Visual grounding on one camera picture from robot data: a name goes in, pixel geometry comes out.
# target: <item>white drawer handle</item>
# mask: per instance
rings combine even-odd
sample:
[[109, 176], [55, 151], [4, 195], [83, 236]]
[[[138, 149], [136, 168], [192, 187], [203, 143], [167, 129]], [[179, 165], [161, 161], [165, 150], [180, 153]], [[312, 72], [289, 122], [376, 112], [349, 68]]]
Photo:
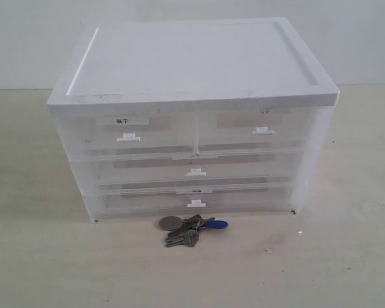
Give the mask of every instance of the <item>white drawer handle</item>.
[[201, 203], [201, 199], [191, 200], [191, 203], [187, 204], [187, 207], [206, 207], [205, 203]]
[[207, 176], [207, 173], [201, 171], [201, 168], [193, 169], [191, 168], [190, 172], [186, 173], [185, 176]]
[[128, 141], [140, 141], [140, 137], [136, 137], [134, 133], [124, 133], [121, 138], [117, 138], [118, 142], [128, 142]]
[[253, 135], [273, 135], [273, 130], [268, 130], [267, 126], [256, 127], [256, 129], [252, 132]]

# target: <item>drawer front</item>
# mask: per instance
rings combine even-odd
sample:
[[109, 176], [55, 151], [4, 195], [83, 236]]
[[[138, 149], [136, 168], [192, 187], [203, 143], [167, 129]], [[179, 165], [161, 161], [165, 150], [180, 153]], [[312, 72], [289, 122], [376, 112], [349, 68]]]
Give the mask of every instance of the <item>drawer front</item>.
[[109, 214], [164, 215], [203, 212], [289, 210], [293, 187], [219, 191], [212, 194], [134, 194], [84, 196], [95, 218]]
[[291, 177], [297, 174], [304, 154], [283, 152], [185, 160], [160, 158], [71, 162], [71, 167], [81, 191], [86, 194], [88, 191], [103, 191], [108, 187], [117, 189], [137, 182], [140, 183], [137, 188], [147, 188], [156, 181], [165, 187], [174, 185], [172, 180], [179, 182], [177, 185], [186, 186], [196, 181], [208, 185], [210, 180], [221, 178], [263, 177], [272, 180]]
[[200, 116], [198, 148], [219, 150], [304, 148], [315, 120], [330, 117], [331, 108], [300, 107], [206, 112]]
[[195, 113], [126, 117], [68, 118], [57, 123], [72, 160], [100, 155], [191, 153], [195, 146]]

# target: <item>coin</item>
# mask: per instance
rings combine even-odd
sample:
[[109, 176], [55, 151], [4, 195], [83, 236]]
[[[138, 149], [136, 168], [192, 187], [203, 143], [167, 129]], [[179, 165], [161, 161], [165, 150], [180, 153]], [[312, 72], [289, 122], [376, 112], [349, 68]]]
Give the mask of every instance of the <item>coin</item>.
[[166, 231], [172, 231], [182, 226], [183, 220], [176, 216], [166, 216], [162, 218], [158, 225], [161, 229]]

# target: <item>bunch of keys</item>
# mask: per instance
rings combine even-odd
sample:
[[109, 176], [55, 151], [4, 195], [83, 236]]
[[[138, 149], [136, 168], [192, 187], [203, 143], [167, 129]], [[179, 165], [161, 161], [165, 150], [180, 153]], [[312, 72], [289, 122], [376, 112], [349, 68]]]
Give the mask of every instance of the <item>bunch of keys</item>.
[[200, 239], [199, 231], [207, 227], [210, 222], [218, 225], [210, 226], [210, 228], [225, 228], [228, 226], [226, 221], [214, 220], [214, 217], [203, 219], [199, 214], [188, 219], [181, 219], [176, 216], [167, 216], [160, 220], [159, 225], [162, 229], [170, 231], [166, 238], [166, 247], [178, 245], [194, 247]]

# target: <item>white wall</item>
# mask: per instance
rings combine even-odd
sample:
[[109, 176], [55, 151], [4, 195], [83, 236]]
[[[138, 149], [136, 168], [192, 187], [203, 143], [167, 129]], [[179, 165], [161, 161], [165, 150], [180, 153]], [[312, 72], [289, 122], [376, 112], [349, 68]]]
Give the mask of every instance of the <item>white wall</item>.
[[0, 89], [53, 87], [87, 22], [273, 16], [336, 83], [385, 83], [385, 0], [0, 0]]

